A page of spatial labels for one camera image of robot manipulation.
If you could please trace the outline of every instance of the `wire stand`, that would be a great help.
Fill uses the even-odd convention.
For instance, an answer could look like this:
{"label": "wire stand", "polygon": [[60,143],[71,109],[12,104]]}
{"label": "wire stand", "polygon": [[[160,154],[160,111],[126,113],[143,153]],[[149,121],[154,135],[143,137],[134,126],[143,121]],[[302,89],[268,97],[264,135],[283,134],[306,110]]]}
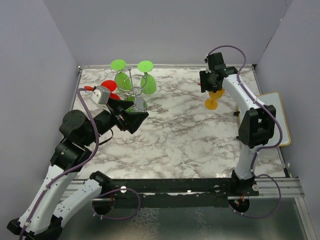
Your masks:
{"label": "wire stand", "polygon": [[[143,88],[147,84],[147,76],[141,75],[141,74],[133,74],[131,73],[132,68],[134,66],[126,66],[125,68],[118,71],[118,73],[115,75],[114,80],[117,79],[117,76],[119,73],[122,73],[123,71],[129,71],[129,76],[123,81],[122,86],[118,86],[118,89],[122,90],[124,94],[126,95],[126,100],[133,101],[134,105],[129,109],[130,112],[146,112],[147,111],[147,102],[140,96],[143,93]],[[145,79],[145,83],[143,86],[134,86],[133,84],[133,77],[142,77]],[[124,89],[124,85],[126,81],[129,81],[131,83],[131,89],[127,90]]]}

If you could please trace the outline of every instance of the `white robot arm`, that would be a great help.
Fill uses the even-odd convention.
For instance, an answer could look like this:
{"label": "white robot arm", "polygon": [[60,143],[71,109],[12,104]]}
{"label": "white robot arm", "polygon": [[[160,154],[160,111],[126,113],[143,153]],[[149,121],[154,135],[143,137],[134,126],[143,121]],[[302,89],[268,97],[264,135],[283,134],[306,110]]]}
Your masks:
{"label": "white robot arm", "polygon": [[[254,154],[273,137],[275,121],[261,108],[265,104],[245,85],[241,76],[238,76],[237,69],[226,66],[221,52],[206,56],[205,61],[206,70],[200,71],[201,92],[216,92],[224,89],[239,107],[242,117],[239,139],[242,146],[239,162],[232,174],[240,181],[250,180],[254,176],[257,163],[253,161]],[[273,105],[265,108],[274,117],[276,116]]]}

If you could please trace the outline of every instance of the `floor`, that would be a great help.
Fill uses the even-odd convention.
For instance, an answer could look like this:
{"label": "floor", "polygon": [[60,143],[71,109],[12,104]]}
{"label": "floor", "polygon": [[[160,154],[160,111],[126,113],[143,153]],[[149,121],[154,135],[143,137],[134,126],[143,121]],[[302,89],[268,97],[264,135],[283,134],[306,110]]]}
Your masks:
{"label": "floor", "polygon": [[[114,127],[113,139],[99,148],[78,178],[88,178],[95,171],[126,179],[230,177],[241,151],[240,141],[236,139],[239,119],[233,116],[237,104],[225,92],[218,100],[217,109],[208,110],[204,102],[209,95],[201,93],[197,84],[200,70],[203,69],[153,69],[150,74],[156,80],[157,91],[143,96],[149,117],[133,135]],[[110,69],[84,69],[79,87],[100,85],[113,80],[115,75]],[[241,76],[258,95],[252,68],[246,67]],[[94,116],[101,112],[88,93],[83,96]],[[84,110],[77,97],[73,109]],[[110,136],[107,132],[101,138]],[[285,176],[277,149],[261,151],[255,172]]]}

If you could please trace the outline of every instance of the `green plastic cup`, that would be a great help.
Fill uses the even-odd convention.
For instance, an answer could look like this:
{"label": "green plastic cup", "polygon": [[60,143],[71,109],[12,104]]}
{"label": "green plastic cup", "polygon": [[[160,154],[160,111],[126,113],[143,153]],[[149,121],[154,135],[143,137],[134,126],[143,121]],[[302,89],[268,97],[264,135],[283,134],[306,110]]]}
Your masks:
{"label": "green plastic cup", "polygon": [[123,93],[124,91],[122,91],[119,88],[122,88],[124,90],[131,90],[132,85],[130,82],[130,79],[128,79],[128,75],[125,74],[124,72],[119,72],[117,74],[117,76],[115,77],[115,83],[118,86],[118,90]]}
{"label": "green plastic cup", "polygon": [[126,62],[125,60],[117,59],[111,62],[110,67],[113,70],[120,71],[126,67]]}
{"label": "green plastic cup", "polygon": [[154,94],[157,91],[156,80],[148,73],[145,73],[144,75],[146,78],[142,77],[140,81],[140,85],[143,87],[142,92],[146,95]]}

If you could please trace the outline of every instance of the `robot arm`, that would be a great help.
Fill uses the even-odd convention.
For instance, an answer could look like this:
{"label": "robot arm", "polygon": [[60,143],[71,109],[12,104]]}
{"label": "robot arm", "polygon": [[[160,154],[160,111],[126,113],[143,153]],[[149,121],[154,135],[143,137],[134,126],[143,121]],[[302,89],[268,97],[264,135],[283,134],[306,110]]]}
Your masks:
{"label": "robot arm", "polygon": [[[208,55],[205,59],[207,68],[200,71],[201,92],[216,92],[224,89],[237,103],[240,111],[241,125],[239,127],[239,139],[241,141],[241,153],[239,162],[232,176],[240,181],[253,178],[256,161],[251,166],[257,149],[268,143],[274,135],[275,122],[256,102],[265,104],[237,77],[237,69],[234,66],[227,67],[221,52]],[[276,109],[273,105],[265,106],[273,116]]]}
{"label": "robot arm", "polygon": [[[125,111],[134,103],[110,98],[106,87],[97,86],[92,91],[91,99],[103,109],[93,119],[100,135],[115,125],[121,131],[133,134],[148,116],[147,112]],[[26,240],[58,239],[68,220],[88,201],[101,194],[104,182],[89,179],[82,188],[59,203],[81,167],[63,175],[48,187],[48,183],[57,176],[85,162],[92,154],[86,146],[96,139],[92,123],[79,110],[71,110],[64,116],[59,131],[64,138],[55,148],[41,188],[26,212],[20,218],[11,220],[7,226],[15,235],[20,235],[20,239],[21,234],[26,236]]]}

